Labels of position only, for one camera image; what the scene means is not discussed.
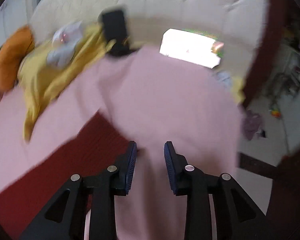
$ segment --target orange pillow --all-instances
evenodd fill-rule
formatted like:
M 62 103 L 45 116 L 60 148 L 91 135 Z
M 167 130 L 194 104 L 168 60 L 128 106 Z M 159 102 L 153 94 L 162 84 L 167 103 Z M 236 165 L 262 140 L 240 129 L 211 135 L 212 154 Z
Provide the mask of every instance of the orange pillow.
M 0 49 L 0 90 L 14 87 L 23 58 L 34 49 L 34 40 L 28 25 L 18 29 Z

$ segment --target metal screw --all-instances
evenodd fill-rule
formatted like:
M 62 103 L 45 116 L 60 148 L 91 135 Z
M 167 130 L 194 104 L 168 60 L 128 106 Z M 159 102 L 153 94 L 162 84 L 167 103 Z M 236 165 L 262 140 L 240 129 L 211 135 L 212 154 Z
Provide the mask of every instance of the metal screw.
M 77 181 L 78 179 L 80 179 L 80 175 L 79 174 L 73 174 L 70 179 L 72 181 Z
M 186 171 L 194 171 L 194 166 L 192 166 L 192 165 L 187 165 L 187 166 L 185 167 L 185 169 L 186 169 Z
M 117 170 L 117 167 L 114 166 L 114 165 L 111 165 L 111 166 L 109 166 L 109 167 L 107 168 L 107 170 L 108 170 L 109 172 L 114 172 L 114 171 Z
M 224 180 L 230 180 L 231 176 L 228 173 L 224 173 L 222 174 L 221 178 L 223 178 Z

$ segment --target red fabric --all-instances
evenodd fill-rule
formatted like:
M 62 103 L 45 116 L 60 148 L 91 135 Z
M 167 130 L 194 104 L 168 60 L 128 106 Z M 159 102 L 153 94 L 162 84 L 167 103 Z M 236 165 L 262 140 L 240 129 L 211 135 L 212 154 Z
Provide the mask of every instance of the red fabric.
M 18 239 L 54 193 L 72 174 L 100 173 L 125 153 L 128 141 L 96 113 L 77 137 L 0 193 L 0 224 Z

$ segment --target yellow cloth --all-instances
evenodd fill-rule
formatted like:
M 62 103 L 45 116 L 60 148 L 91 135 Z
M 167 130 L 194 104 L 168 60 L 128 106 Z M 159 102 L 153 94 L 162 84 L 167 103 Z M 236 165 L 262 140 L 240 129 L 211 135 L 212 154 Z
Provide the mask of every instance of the yellow cloth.
M 238 104 L 241 104 L 245 100 L 245 95 L 242 92 L 244 86 L 244 81 L 240 77 L 232 77 L 232 88 L 231 93 L 234 97 L 234 101 Z
M 30 140 L 35 122 L 49 103 L 87 65 L 103 57 L 112 45 L 106 44 L 101 25 L 91 24 L 86 27 L 83 38 L 75 46 L 73 59 L 65 68 L 57 69 L 46 63 L 48 53 L 55 49 L 52 41 L 43 43 L 23 60 L 18 79 L 25 90 L 27 113 L 23 137 L 26 141 Z

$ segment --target white quilted mattress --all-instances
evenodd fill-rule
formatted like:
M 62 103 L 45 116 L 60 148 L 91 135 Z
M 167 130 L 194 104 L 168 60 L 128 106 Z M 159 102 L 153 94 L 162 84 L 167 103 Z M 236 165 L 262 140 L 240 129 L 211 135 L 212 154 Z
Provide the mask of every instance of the white quilted mattress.
M 169 28 L 197 29 L 225 42 L 221 68 L 245 76 L 266 23 L 268 0 L 41 0 L 30 24 L 36 43 L 69 22 L 98 20 L 101 11 L 124 5 L 134 42 L 160 45 Z

